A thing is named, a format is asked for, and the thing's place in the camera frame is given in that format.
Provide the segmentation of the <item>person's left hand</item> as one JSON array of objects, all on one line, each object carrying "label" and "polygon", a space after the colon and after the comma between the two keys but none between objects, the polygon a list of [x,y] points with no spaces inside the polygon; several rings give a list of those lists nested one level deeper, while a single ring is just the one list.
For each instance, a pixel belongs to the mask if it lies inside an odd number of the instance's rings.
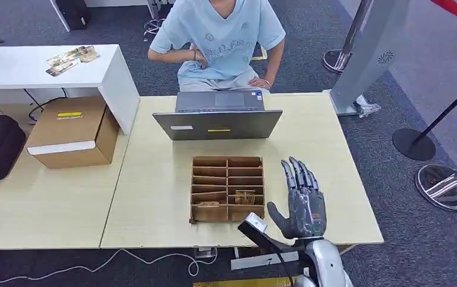
[{"label": "person's left hand", "polygon": [[272,84],[268,80],[266,80],[265,78],[259,78],[259,77],[252,78],[249,81],[248,85],[252,86],[252,87],[263,88],[266,90],[270,90],[270,88],[272,87]]}]

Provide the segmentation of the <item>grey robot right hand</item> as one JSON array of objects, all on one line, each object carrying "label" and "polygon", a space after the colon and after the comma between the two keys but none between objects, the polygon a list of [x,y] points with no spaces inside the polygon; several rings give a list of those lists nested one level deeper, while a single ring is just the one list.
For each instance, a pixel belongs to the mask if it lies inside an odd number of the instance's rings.
[{"label": "grey robot right hand", "polygon": [[324,194],[314,174],[300,160],[290,156],[281,161],[287,183],[289,217],[274,202],[267,203],[272,221],[286,239],[322,237],[327,228]]}]

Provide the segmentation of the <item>person's right hand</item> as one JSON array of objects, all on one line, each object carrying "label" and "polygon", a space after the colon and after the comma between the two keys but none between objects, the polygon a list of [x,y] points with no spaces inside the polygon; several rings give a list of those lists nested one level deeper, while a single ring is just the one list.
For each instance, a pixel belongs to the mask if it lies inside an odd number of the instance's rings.
[{"label": "person's right hand", "polygon": [[206,69],[208,63],[202,52],[194,44],[190,45],[190,50],[193,53],[193,61],[198,62],[202,69]]}]

